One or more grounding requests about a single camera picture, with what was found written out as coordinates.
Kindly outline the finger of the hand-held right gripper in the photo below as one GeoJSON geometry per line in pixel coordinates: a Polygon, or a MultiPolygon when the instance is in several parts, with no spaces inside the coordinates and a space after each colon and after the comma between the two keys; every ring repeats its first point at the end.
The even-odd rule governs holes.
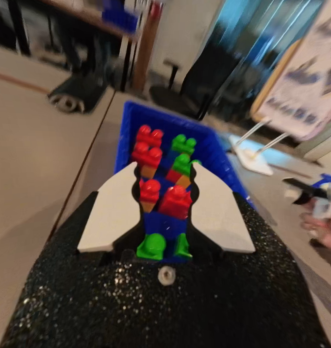
{"type": "Polygon", "coordinates": [[[286,177],[284,184],[284,197],[291,199],[294,205],[306,205],[310,202],[328,203],[327,189],[319,184],[308,184],[294,177],[286,177]]]}

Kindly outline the instruction board stand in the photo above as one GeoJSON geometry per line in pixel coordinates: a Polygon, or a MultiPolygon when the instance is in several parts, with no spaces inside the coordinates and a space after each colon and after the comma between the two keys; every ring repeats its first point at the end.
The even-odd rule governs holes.
{"type": "Polygon", "coordinates": [[[331,0],[324,1],[307,33],[286,50],[254,101],[250,116],[255,126],[241,138],[228,140],[245,169],[267,176],[273,171],[263,151],[286,137],[310,140],[331,121],[331,0]],[[247,138],[263,126],[281,135],[253,150],[247,138]]]}

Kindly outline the pile of mega blocks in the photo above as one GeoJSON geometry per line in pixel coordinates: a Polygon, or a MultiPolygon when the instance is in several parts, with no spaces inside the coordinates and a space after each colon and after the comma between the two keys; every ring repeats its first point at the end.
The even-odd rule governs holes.
{"type": "Polygon", "coordinates": [[[185,262],[193,258],[186,228],[191,197],[190,174],[194,164],[194,138],[179,134],[163,158],[164,133],[142,125],[130,155],[140,171],[139,202],[145,222],[145,237],[136,256],[153,261],[185,262]]]}

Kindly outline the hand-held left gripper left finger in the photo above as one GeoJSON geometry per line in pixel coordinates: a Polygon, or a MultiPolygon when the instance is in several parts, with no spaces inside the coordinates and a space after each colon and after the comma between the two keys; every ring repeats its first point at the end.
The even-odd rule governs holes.
{"type": "Polygon", "coordinates": [[[77,250],[111,252],[114,243],[139,223],[139,203],[132,195],[137,181],[133,162],[109,178],[99,189],[77,250]]]}

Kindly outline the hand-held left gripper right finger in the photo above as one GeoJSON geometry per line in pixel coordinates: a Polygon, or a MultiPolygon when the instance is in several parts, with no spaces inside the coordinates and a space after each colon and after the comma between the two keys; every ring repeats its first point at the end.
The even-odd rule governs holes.
{"type": "Polygon", "coordinates": [[[233,190],[218,176],[199,163],[193,163],[191,222],[195,229],[224,251],[252,254],[256,251],[243,220],[233,190]]]}

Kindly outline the wooden post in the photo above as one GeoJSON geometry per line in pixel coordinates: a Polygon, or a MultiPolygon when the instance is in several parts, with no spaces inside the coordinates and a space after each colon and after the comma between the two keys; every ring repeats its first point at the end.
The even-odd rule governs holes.
{"type": "Polygon", "coordinates": [[[164,3],[162,1],[150,1],[132,79],[132,88],[138,93],[142,93],[145,87],[146,74],[153,52],[163,5],[164,3]]]}

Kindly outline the person's right hand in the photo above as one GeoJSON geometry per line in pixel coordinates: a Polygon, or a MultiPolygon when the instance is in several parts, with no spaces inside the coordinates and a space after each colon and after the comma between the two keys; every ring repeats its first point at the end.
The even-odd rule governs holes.
{"type": "Polygon", "coordinates": [[[331,249],[331,219],[319,220],[314,218],[311,213],[302,213],[300,218],[301,227],[307,231],[314,231],[317,240],[331,249]]]}

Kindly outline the blue plastic bin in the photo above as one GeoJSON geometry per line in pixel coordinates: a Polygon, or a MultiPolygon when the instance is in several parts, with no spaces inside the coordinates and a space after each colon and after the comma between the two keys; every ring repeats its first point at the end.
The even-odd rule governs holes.
{"type": "MultiPolygon", "coordinates": [[[[130,155],[136,143],[137,131],[142,125],[148,125],[151,129],[160,129],[163,131],[164,136],[161,149],[163,150],[164,159],[174,137],[179,134],[184,134],[187,138],[194,138],[197,144],[192,158],[200,160],[203,167],[223,180],[229,188],[233,190],[235,199],[247,199],[245,189],[233,170],[228,156],[219,144],[218,136],[215,135],[212,130],[198,123],[157,111],[131,101],[124,104],[122,124],[120,127],[120,139],[115,162],[115,173],[118,173],[132,163],[130,162],[130,155]]],[[[129,230],[114,243],[116,247],[114,252],[118,256],[121,256],[127,250],[132,250],[132,255],[136,256],[137,247],[145,237],[145,222],[139,202],[139,169],[136,168],[134,173],[138,183],[133,185],[132,195],[140,205],[141,218],[134,228],[129,230]]],[[[190,180],[191,197],[198,198],[198,188],[193,189],[193,169],[191,170],[190,180]]],[[[213,259],[219,258],[221,254],[226,251],[194,228],[191,222],[191,207],[189,210],[186,235],[193,259],[199,260],[205,256],[209,256],[213,259]]]]}
{"type": "Polygon", "coordinates": [[[129,34],[135,34],[138,15],[127,11],[119,0],[103,0],[101,17],[104,22],[111,23],[129,34]]]}

